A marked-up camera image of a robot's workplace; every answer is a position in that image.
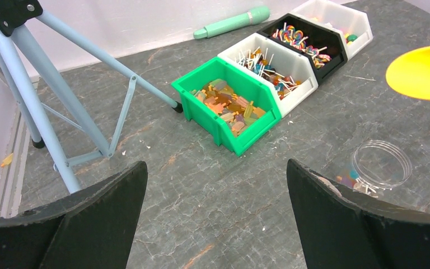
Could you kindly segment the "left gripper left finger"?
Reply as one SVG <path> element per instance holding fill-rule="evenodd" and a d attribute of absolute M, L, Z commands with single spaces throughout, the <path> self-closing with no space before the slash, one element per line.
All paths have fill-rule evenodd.
<path fill-rule="evenodd" d="M 0 268 L 125 268 L 147 182 L 139 161 L 55 202 L 0 217 Z"/>

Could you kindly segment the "black lollipop bin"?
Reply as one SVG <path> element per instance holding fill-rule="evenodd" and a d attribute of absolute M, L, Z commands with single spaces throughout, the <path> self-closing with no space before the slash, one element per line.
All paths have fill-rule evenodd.
<path fill-rule="evenodd" d="M 309 60 L 320 85 L 348 60 L 339 33 L 290 13 L 257 33 Z"/>

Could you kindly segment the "green candy bin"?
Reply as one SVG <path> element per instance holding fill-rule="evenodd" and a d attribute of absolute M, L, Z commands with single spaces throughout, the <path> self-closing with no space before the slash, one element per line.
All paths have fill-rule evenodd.
<path fill-rule="evenodd" d="M 237 156 L 282 118 L 268 86 L 219 57 L 172 86 L 180 95 L 186 119 L 197 122 L 216 145 Z"/>

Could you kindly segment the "white candy bin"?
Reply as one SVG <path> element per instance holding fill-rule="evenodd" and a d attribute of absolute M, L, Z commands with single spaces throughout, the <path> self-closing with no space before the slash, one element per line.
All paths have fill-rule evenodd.
<path fill-rule="evenodd" d="M 351 60 L 373 40 L 365 12 L 332 1 L 310 0 L 292 9 L 290 13 L 340 34 L 347 60 Z"/>

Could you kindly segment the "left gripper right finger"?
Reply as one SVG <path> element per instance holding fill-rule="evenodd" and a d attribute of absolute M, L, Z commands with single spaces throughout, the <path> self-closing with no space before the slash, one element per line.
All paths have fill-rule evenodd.
<path fill-rule="evenodd" d="M 430 214 L 350 189 L 294 159 L 286 176 L 308 268 L 430 268 Z"/>

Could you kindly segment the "light blue music stand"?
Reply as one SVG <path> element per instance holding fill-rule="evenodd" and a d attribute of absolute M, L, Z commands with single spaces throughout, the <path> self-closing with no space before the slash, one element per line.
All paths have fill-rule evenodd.
<path fill-rule="evenodd" d="M 129 80 L 128 90 L 111 140 L 107 140 L 102 134 L 87 110 L 82 106 L 26 27 L 28 20 L 33 18 L 106 63 Z M 51 108 L 40 101 L 21 60 L 22 56 L 25 56 L 34 66 L 39 75 L 70 112 L 71 117 L 67 119 L 67 122 L 89 136 L 96 146 L 95 151 L 72 158 L 68 158 L 65 155 L 48 118 Z M 70 193 L 81 189 L 72 170 L 73 166 L 98 157 L 109 158 L 115 154 L 137 86 L 153 93 L 176 112 L 183 111 L 183 106 L 179 102 L 154 87 L 63 21 L 45 11 L 38 1 L 0 1 L 0 68 L 18 102 L 20 111 L 25 117 L 34 146 L 39 148 L 47 147 L 54 161 L 54 169 L 60 174 Z"/>

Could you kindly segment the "yellow plastic scoop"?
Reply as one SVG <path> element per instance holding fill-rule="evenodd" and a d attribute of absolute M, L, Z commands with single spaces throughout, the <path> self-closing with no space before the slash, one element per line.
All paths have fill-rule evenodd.
<path fill-rule="evenodd" d="M 397 57 L 388 66 L 385 78 L 396 92 L 430 101 L 430 46 Z"/>

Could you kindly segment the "white lollipop bin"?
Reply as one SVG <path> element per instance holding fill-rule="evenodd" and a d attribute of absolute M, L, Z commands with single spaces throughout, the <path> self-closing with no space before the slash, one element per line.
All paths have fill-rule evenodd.
<path fill-rule="evenodd" d="M 283 117 L 319 87 L 305 56 L 257 33 L 218 56 L 267 85 Z"/>

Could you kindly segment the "clear plastic jar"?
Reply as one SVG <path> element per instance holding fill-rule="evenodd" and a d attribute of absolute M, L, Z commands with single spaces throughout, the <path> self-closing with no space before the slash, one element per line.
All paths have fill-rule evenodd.
<path fill-rule="evenodd" d="M 373 198 L 404 184 L 413 171 L 407 154 L 383 140 L 369 140 L 358 146 L 334 178 L 355 191 Z"/>

